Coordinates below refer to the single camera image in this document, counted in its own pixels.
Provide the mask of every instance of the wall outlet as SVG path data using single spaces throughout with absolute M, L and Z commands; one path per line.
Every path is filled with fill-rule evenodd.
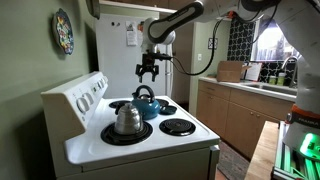
M 202 60 L 202 54 L 198 54 L 198 61 Z

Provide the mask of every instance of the decorative plate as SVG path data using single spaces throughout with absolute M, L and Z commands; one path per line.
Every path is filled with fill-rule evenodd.
M 61 8 L 53 17 L 53 34 L 65 54 L 71 55 L 74 48 L 73 33 L 68 15 Z

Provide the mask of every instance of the refrigerator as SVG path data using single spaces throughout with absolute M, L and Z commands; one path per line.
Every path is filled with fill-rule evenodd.
M 101 14 L 95 20 L 99 71 L 108 78 L 108 88 L 104 98 L 131 97 L 138 86 L 151 87 L 154 94 L 171 97 L 172 65 L 168 61 L 156 60 L 159 74 L 152 82 L 151 73 L 142 76 L 142 83 L 135 74 L 136 65 L 142 64 L 142 31 L 138 26 L 148 17 L 132 17 Z M 172 56 L 171 45 L 158 45 L 161 53 Z

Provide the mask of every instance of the wooden cabinet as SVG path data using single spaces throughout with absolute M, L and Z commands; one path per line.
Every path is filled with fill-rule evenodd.
M 247 158 L 251 158 L 265 121 L 276 119 L 230 102 L 225 139 Z
M 224 86 L 199 82 L 197 118 L 212 131 L 224 138 L 230 89 Z
M 293 102 L 199 81 L 197 118 L 251 159 L 265 121 L 279 122 Z

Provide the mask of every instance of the countertop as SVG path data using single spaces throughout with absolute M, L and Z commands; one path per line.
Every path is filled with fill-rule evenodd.
M 219 84 L 219 85 L 223 85 L 223 86 L 228 86 L 231 88 L 236 88 L 236 89 L 240 89 L 240 90 L 244 90 L 244 91 L 249 91 L 249 92 L 253 92 L 253 93 L 257 93 L 257 94 L 262 94 L 265 96 L 270 96 L 270 97 L 274 97 L 274 98 L 278 98 L 278 99 L 283 99 L 283 100 L 287 100 L 287 101 L 291 101 L 291 102 L 295 102 L 295 100 L 296 100 L 296 96 L 293 96 L 293 95 L 264 90 L 264 89 L 259 89 L 259 88 L 253 88 L 253 87 L 246 86 L 246 85 L 265 84 L 265 85 L 274 86 L 277 88 L 289 89 L 291 91 L 294 90 L 294 89 L 291 89 L 287 86 L 276 86 L 276 85 L 269 85 L 266 83 L 252 82 L 252 81 L 242 81 L 240 83 L 218 82 L 215 78 L 210 78 L 210 77 L 200 77 L 199 80 L 210 82 L 210 83 L 215 83 L 215 84 Z
M 271 179 L 278 143 L 278 123 L 266 121 L 251 159 L 246 180 Z

